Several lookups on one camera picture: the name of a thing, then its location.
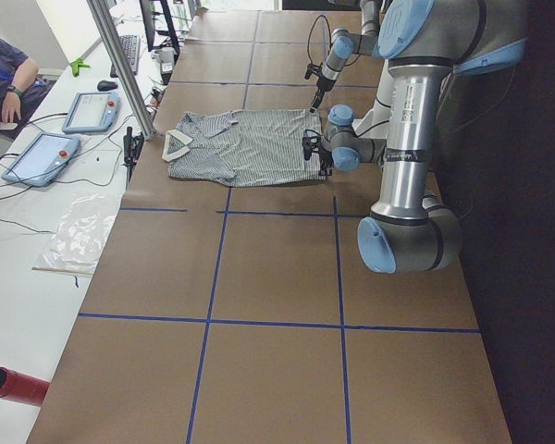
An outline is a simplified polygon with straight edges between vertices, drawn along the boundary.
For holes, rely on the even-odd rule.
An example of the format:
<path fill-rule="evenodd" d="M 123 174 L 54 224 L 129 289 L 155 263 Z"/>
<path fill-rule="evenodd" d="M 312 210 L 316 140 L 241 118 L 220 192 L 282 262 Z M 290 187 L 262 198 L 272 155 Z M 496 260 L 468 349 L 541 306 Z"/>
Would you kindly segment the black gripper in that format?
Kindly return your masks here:
<path fill-rule="evenodd" d="M 309 112 L 314 113 L 322 104 L 325 93 L 330 92 L 336 84 L 336 80 L 325 77 L 320 74 L 317 77 L 316 87 L 317 92 L 314 94 L 313 100 L 309 106 Z"/>
<path fill-rule="evenodd" d="M 333 158 L 332 153 L 327 150 L 323 143 L 318 140 L 315 144 L 314 152 L 318 154 L 319 157 L 319 176 L 326 177 L 333 175 Z"/>

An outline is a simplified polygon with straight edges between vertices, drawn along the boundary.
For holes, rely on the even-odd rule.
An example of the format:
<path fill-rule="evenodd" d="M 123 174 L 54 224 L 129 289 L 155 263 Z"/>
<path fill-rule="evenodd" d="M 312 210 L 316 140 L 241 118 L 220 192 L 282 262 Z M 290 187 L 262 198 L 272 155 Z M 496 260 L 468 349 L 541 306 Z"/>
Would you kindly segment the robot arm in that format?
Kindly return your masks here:
<path fill-rule="evenodd" d="M 309 80 L 316 76 L 316 92 L 309 111 L 315 112 L 321 105 L 325 93 L 330 92 L 336 84 L 342 70 L 351 65 L 349 59 L 354 56 L 380 57 L 378 37 L 380 33 L 380 13 L 383 5 L 390 1 L 329 1 L 336 6 L 358 6 L 361 10 L 361 32 L 352 33 L 344 28 L 336 28 L 330 35 L 330 46 L 326 60 L 317 65 L 312 58 L 307 65 L 304 78 Z"/>
<path fill-rule="evenodd" d="M 362 29 L 336 29 L 316 77 L 312 108 L 332 90 L 349 58 L 383 58 L 391 98 L 385 139 L 361 137 L 346 105 L 327 115 L 323 148 L 334 167 L 379 163 L 379 198 L 357 228 L 364 264 L 378 273 L 440 269 L 461 249 L 457 217 L 426 187 L 442 81 L 516 65 L 524 55 L 525 1 L 363 1 Z"/>

